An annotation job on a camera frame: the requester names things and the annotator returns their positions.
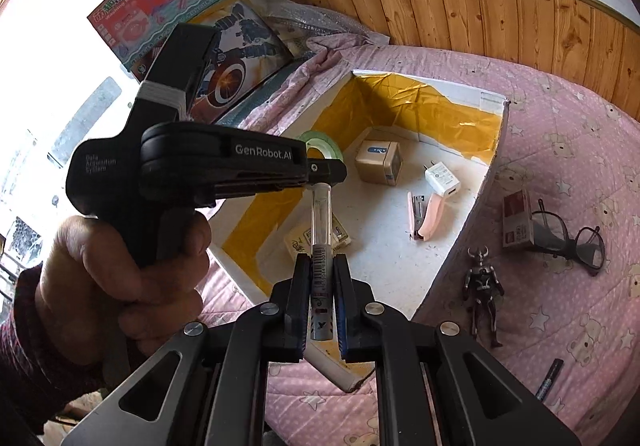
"bed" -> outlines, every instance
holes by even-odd
[[[316,56],[244,128],[281,133],[354,68],[459,82],[511,100],[500,168],[468,239],[472,248],[489,247],[506,290],[498,300],[504,347],[494,354],[532,391],[552,360],[563,359],[546,405],[585,446],[600,444],[640,384],[632,366],[640,350],[638,28],[593,0],[299,1],[347,13],[401,46],[378,47],[356,35],[311,40]],[[501,199],[523,186],[572,235],[601,227],[607,261],[598,276],[550,255],[500,252]],[[461,296],[467,267],[465,255],[441,270],[414,320],[468,328]],[[248,308],[215,261],[203,298],[209,325]],[[480,340],[489,343],[482,331]],[[379,444],[374,377],[345,394],[305,362],[272,363],[269,372],[266,420],[288,444]]]

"barcode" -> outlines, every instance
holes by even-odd
[[[314,286],[326,291],[326,248],[317,247],[313,250]]]
[[[516,226],[516,240],[523,240],[527,236],[527,227],[524,224]]]

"wooden headboard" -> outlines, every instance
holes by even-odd
[[[640,28],[597,0],[295,0],[351,16],[391,43],[521,63],[594,90],[640,119]]]

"eyeglasses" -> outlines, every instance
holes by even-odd
[[[540,211],[531,214],[533,221],[532,251],[546,252],[553,256],[564,256],[577,260],[591,276],[596,276],[604,265],[604,241],[600,226],[584,227],[575,238],[569,237],[566,224],[555,213],[545,210],[542,199],[538,199]]]

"glass test tube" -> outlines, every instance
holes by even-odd
[[[311,283],[311,339],[327,341],[334,337],[334,293],[331,246],[331,186],[318,183],[312,189],[311,244],[313,279]]]

